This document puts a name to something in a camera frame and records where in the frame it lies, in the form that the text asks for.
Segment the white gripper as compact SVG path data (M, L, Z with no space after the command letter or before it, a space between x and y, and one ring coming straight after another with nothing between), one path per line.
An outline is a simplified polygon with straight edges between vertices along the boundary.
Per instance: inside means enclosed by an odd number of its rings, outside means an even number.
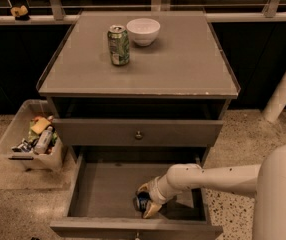
M149 193L152 201L147 202L146 210L143 213L143 218L149 219L158 213L162 208L161 205L177 195L177 190L168 183L166 176L159 176L148 183L142 184L136 193Z

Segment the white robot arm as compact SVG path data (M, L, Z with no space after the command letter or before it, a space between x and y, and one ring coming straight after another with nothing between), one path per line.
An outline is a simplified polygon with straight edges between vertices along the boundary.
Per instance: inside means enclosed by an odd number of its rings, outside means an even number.
M266 122L286 132L286 73L263 110ZM252 240L286 240L286 143L254 165L205 169L195 163L176 164L141 185L137 206L145 219L156 215L174 197L206 188L254 199Z

